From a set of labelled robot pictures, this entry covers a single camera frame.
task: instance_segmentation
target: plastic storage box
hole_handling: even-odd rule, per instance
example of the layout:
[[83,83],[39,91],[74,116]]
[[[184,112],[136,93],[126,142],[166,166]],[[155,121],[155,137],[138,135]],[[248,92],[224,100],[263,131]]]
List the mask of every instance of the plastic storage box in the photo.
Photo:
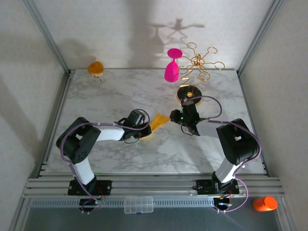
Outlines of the plastic storage box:
[[153,206],[153,198],[151,196],[134,196],[124,199],[124,213],[126,214],[152,213]]

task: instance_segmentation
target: pink wine glass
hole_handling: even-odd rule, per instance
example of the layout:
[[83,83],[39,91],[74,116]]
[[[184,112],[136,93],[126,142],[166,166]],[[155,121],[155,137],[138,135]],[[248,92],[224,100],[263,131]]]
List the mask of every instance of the pink wine glass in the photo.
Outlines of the pink wine glass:
[[168,50],[168,56],[173,58],[173,61],[169,63],[165,69],[165,80],[168,82],[176,82],[179,79],[179,65],[175,62],[175,59],[182,57],[183,52],[180,49],[172,48]]

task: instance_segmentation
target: white wall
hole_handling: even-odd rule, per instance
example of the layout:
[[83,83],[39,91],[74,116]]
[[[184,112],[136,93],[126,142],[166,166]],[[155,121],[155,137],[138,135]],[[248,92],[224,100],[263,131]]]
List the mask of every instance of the white wall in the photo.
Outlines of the white wall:
[[269,171],[308,230],[308,1],[285,0],[241,77]]
[[42,157],[63,71],[21,0],[0,7],[0,224],[8,230]]
[[236,69],[272,1],[34,0],[73,69],[95,59],[107,68],[165,68],[170,48],[192,56],[188,42],[203,54],[217,47],[208,60]]

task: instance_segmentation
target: orange cup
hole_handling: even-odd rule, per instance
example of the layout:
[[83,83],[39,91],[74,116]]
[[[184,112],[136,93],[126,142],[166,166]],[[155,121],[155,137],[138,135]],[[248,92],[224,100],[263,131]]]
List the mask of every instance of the orange cup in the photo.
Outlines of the orange cup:
[[277,208],[278,204],[274,197],[266,196],[254,200],[254,208],[258,212],[271,211]]

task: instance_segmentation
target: marble tabletop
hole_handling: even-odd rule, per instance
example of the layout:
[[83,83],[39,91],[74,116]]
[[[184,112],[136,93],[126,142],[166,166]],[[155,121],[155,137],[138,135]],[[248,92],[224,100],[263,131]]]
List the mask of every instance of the marble tabletop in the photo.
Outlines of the marble tabletop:
[[[242,118],[252,130],[236,71],[210,73],[211,79],[198,87],[203,95],[221,102],[223,113],[219,120]],[[180,110],[176,97],[180,82],[166,82],[164,70],[107,69],[103,78],[103,82],[96,82],[87,70],[75,71],[46,171],[70,171],[55,141],[80,116],[90,122],[113,123],[135,108],[146,110],[152,119],[157,113],[169,116],[172,110]],[[217,115],[219,107],[213,100],[202,99],[197,110],[200,117],[209,117]],[[134,144],[97,142],[89,155],[96,173],[212,173],[223,158],[218,139],[185,135],[180,125],[172,122]],[[240,173],[263,174],[261,159],[247,164]]]

